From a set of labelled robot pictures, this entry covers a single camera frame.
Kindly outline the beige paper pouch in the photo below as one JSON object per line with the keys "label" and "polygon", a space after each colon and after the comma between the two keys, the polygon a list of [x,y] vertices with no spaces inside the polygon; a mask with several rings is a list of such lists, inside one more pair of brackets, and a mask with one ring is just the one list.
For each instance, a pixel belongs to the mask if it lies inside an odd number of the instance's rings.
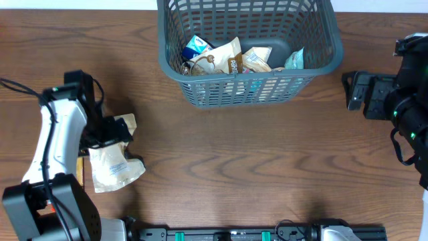
{"label": "beige paper pouch", "polygon": [[272,47],[252,47],[243,55],[243,74],[282,71],[284,67],[272,69],[268,65],[268,59],[272,52]]}
{"label": "beige paper pouch", "polygon": [[239,38],[205,52],[181,64],[182,75],[238,74],[243,72],[243,58]]}
{"label": "beige paper pouch", "polygon": [[[135,116],[123,114],[113,116],[123,118],[133,135],[137,128]],[[136,181],[145,171],[142,157],[128,152],[129,142],[120,142],[108,147],[89,149],[94,191],[104,193],[119,190]]]}

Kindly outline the teal wet wipes packet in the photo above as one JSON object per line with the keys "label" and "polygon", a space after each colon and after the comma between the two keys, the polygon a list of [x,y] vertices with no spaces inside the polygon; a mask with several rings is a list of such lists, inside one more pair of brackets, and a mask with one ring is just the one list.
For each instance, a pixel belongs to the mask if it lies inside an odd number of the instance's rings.
{"label": "teal wet wipes packet", "polygon": [[286,70],[304,69],[304,48],[293,52],[284,64]]}

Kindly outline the colourful Kleenex tissue multipack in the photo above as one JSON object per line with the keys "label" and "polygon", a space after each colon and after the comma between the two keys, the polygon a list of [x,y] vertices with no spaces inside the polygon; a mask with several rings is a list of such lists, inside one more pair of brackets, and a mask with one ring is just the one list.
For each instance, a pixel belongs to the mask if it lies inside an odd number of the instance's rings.
{"label": "colourful Kleenex tissue multipack", "polygon": [[182,50],[182,57],[191,60],[205,52],[213,50],[213,47],[201,37],[194,35]]}

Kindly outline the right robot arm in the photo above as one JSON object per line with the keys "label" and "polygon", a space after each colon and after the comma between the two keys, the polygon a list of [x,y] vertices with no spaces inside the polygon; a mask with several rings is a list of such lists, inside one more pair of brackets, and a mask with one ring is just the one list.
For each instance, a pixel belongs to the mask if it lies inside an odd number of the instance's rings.
{"label": "right robot arm", "polygon": [[390,138],[397,159],[420,173],[423,217],[420,240],[427,239],[427,34],[413,33],[395,42],[402,58],[397,74],[346,72],[342,85],[348,110],[364,108],[370,120],[390,121]]}

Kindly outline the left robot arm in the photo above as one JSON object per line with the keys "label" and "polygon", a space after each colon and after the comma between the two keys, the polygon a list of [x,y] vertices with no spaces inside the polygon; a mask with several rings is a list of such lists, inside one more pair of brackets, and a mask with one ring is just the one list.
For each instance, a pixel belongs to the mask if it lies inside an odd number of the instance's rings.
{"label": "left robot arm", "polygon": [[31,165],[2,197],[19,240],[127,239],[125,222],[101,218],[76,177],[80,153],[132,140],[123,119],[103,116],[94,96],[98,84],[81,70],[66,72],[63,85],[42,93],[1,79],[5,88],[35,96],[42,115]]}

